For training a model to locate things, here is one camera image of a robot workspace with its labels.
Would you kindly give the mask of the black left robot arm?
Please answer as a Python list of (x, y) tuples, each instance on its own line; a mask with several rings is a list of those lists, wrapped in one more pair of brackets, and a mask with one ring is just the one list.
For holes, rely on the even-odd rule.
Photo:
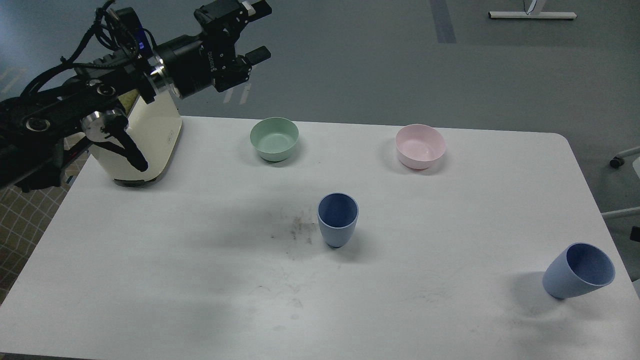
[(253, 67), (271, 57), (265, 46), (236, 52), (242, 30), (272, 13), (265, 0), (203, 5), (193, 13), (199, 34), (161, 44), (134, 9), (111, 6), (107, 0), (96, 9), (69, 58), (1, 102), (2, 189), (15, 186), (29, 193), (61, 187), (64, 171), (91, 146), (146, 171), (150, 161), (127, 133), (121, 95), (137, 91), (150, 104), (166, 89), (181, 99), (210, 87), (224, 92), (246, 83)]

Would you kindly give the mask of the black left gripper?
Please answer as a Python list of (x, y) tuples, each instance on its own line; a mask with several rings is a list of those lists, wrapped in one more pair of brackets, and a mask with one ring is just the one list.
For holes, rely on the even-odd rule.
[(253, 67), (272, 53), (260, 46), (238, 55), (236, 43), (249, 23), (272, 13), (265, 0), (214, 0), (195, 9), (201, 33), (160, 44), (160, 59), (176, 96), (183, 100), (210, 87), (224, 92), (248, 82)]

